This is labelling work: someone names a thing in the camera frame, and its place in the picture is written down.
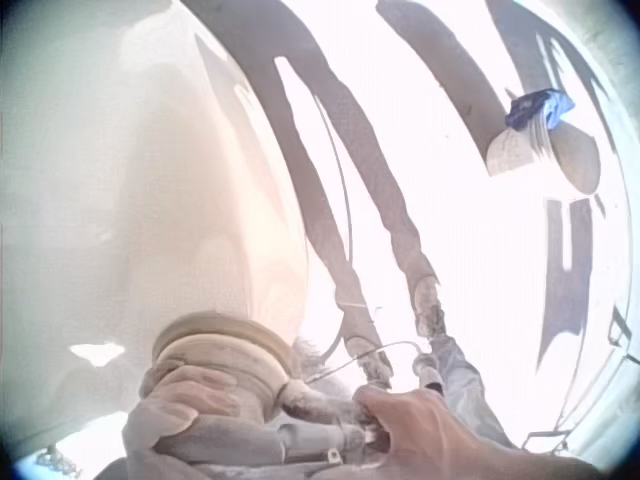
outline hand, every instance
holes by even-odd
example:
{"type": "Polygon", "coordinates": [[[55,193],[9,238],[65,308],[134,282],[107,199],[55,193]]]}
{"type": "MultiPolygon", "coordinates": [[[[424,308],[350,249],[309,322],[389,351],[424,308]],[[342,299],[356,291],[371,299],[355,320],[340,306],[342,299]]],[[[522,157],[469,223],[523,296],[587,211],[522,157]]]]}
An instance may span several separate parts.
{"type": "Polygon", "coordinates": [[[389,433],[389,453],[375,468],[341,467],[317,475],[318,479],[478,478],[480,466],[497,450],[463,426],[433,391],[392,395],[364,387],[354,399],[389,433]]]}
{"type": "Polygon", "coordinates": [[[127,453],[149,450],[161,437],[185,431],[200,414],[234,415],[238,410],[233,396],[236,383],[231,375],[192,365],[154,380],[122,431],[127,453]]]}

